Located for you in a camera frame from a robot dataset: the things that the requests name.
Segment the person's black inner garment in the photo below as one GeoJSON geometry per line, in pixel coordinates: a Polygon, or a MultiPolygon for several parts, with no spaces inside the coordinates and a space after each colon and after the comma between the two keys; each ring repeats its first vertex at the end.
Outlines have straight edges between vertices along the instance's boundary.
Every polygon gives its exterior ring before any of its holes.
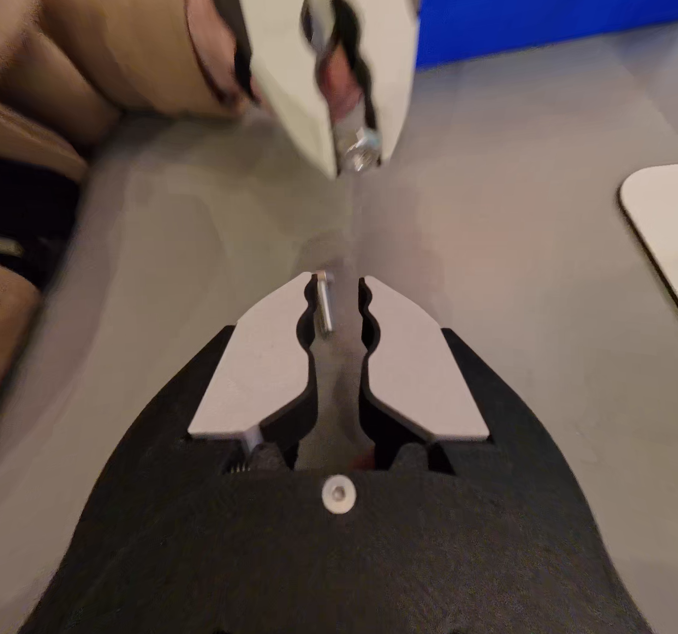
{"type": "Polygon", "coordinates": [[[71,238],[80,193],[60,173],[2,159],[1,265],[44,291],[71,238]]]}

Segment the long blue plastic bin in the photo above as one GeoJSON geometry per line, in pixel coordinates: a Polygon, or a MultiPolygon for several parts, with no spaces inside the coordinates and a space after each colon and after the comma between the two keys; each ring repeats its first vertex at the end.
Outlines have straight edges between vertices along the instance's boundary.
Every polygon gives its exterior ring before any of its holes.
{"type": "Polygon", "coordinates": [[[420,0],[416,66],[438,65],[677,19],[677,0],[420,0]]]}

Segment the person's left hand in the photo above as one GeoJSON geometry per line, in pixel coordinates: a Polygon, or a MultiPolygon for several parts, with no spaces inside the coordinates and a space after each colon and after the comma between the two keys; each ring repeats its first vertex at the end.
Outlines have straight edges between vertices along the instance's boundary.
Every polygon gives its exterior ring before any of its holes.
{"type": "Polygon", "coordinates": [[[241,116],[249,99],[235,77],[233,33],[213,0],[186,0],[185,11],[191,44],[208,87],[230,116],[241,116]]]}

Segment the grey desk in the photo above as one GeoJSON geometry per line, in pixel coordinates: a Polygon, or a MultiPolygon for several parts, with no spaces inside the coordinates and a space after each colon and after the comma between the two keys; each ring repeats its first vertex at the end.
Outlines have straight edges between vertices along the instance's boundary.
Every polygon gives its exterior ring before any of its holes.
{"type": "Polygon", "coordinates": [[[457,333],[547,427],[617,570],[677,632],[677,308],[620,184],[677,162],[677,28],[416,76],[397,152],[329,182],[273,121],[127,120],[1,398],[1,632],[30,613],[100,471],[225,325],[303,271],[334,277],[319,418],[297,468],[343,469],[357,422],[358,279],[457,333]]]}

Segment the clear sign stand white base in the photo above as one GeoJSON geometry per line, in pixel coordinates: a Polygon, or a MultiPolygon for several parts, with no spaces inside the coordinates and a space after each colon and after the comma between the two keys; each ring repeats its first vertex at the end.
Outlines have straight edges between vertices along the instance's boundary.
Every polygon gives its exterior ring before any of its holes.
{"type": "Polygon", "coordinates": [[[677,303],[677,164],[646,167],[618,189],[620,209],[665,290],[677,303]]]}

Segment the steel hex nut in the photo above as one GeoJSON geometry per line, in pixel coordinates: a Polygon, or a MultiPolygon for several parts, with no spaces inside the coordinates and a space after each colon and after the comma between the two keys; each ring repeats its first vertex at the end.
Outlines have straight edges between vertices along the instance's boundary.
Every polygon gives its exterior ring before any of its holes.
{"type": "Polygon", "coordinates": [[[382,138],[368,127],[349,128],[338,145],[341,172],[361,173],[380,164],[382,138]]]}

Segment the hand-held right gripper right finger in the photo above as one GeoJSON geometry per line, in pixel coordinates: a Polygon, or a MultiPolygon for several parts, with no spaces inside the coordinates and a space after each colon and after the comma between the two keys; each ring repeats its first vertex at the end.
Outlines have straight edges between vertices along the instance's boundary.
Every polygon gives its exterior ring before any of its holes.
{"type": "Polygon", "coordinates": [[[359,424],[388,469],[404,445],[486,443],[489,427],[442,327],[411,299],[373,276],[359,280],[359,424]]]}

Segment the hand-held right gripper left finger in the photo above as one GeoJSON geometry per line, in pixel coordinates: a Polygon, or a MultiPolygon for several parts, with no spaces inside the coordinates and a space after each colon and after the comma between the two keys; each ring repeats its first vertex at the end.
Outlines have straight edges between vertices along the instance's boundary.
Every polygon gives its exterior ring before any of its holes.
{"type": "Polygon", "coordinates": [[[188,427],[194,440],[274,445],[293,470],[318,418],[317,276],[302,272],[251,306],[231,331],[188,427]]]}

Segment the person's beige coat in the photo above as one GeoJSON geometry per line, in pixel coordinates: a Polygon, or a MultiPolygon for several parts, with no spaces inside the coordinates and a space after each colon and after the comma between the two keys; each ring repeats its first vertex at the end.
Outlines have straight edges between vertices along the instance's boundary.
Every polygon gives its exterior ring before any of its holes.
{"type": "MultiPolygon", "coordinates": [[[[79,186],[88,172],[85,159],[66,140],[5,105],[1,105],[2,159],[46,167],[79,186]]],[[[39,291],[1,265],[1,379],[20,353],[46,289],[39,291]]]]}

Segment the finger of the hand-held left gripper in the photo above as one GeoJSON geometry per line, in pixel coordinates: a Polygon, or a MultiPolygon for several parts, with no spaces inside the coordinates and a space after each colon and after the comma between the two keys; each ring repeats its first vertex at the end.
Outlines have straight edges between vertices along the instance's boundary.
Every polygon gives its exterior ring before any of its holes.
{"type": "Polygon", "coordinates": [[[382,138],[381,165],[392,157],[410,109],[419,0],[343,1],[355,15],[357,65],[353,72],[362,83],[362,98],[337,126],[337,146],[349,128],[375,129],[382,138]]]}
{"type": "Polygon", "coordinates": [[[250,42],[250,71],[264,101],[299,153],[328,178],[338,174],[317,53],[302,30],[305,0],[240,0],[250,42]]]}

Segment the person's left forearm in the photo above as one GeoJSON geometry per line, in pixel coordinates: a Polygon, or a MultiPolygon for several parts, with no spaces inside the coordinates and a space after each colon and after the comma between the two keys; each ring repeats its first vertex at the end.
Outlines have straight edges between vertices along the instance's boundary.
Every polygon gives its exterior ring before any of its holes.
{"type": "Polygon", "coordinates": [[[42,30],[113,104],[167,117],[242,113],[196,54],[188,0],[37,1],[42,30]]]}

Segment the steel hex bolt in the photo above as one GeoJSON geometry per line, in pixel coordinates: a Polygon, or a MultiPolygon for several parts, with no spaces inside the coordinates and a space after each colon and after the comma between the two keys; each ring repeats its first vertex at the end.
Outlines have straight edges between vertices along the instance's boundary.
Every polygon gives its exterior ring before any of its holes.
{"type": "Polygon", "coordinates": [[[332,301],[334,276],[326,269],[315,273],[317,280],[317,308],[320,316],[321,331],[329,336],[335,330],[335,316],[332,301]]]}

